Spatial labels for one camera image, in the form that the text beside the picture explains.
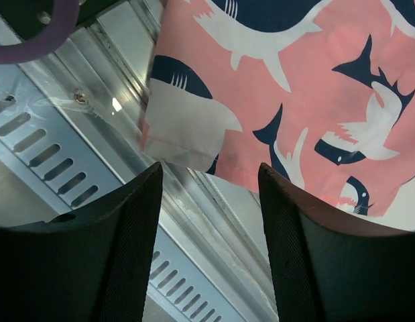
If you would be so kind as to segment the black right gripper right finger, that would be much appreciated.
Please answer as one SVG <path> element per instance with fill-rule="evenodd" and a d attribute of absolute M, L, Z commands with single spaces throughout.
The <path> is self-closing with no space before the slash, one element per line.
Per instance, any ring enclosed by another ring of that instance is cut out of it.
<path fill-rule="evenodd" d="M 415 232 L 346 214 L 258 171 L 281 321 L 415 321 Z"/>

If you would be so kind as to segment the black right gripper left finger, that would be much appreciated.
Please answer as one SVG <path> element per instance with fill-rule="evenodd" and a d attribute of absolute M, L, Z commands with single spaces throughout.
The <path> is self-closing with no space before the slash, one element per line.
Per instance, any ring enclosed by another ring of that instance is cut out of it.
<path fill-rule="evenodd" d="M 163 169 L 49 222 L 0 227 L 0 321 L 141 321 Z"/>

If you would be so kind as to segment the pink patterned shorts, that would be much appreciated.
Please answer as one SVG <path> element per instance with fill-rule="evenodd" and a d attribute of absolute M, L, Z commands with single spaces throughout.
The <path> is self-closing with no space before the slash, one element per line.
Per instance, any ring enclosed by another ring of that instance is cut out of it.
<path fill-rule="evenodd" d="M 169 1 L 142 149 L 415 231 L 415 1 Z"/>

